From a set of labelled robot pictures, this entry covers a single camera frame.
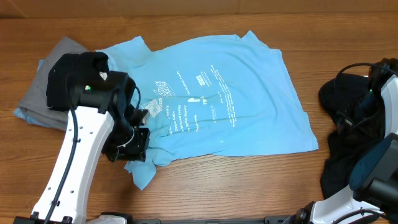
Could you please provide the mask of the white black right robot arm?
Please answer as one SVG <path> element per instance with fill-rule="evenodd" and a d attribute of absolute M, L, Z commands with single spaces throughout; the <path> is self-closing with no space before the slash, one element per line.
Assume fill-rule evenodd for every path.
<path fill-rule="evenodd" d="M 318 92 L 337 130 L 320 183 L 324 199 L 285 223 L 397 223 L 397 59 L 368 63 L 366 77 L 346 66 Z"/>

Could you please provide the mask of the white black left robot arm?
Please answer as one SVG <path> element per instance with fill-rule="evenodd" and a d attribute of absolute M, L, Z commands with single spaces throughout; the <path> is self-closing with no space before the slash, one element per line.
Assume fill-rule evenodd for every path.
<path fill-rule="evenodd" d="M 146 159 L 149 112 L 131 104 L 138 88 L 127 73 L 109 72 L 97 80 L 71 73 L 63 89 L 70 110 L 52 175 L 30 216 L 15 217 L 14 223 L 87 223 L 100 155 L 112 162 Z"/>

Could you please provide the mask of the light blue printed t-shirt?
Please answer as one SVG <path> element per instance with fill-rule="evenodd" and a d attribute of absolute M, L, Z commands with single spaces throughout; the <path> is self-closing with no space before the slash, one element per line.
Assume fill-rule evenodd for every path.
<path fill-rule="evenodd" d="M 266 156 L 318 149 L 282 52 L 253 32 L 199 37 L 152 51 L 142 37 L 104 50 L 149 112 L 145 161 L 126 164 L 144 189 L 158 166 L 207 154 Z"/>

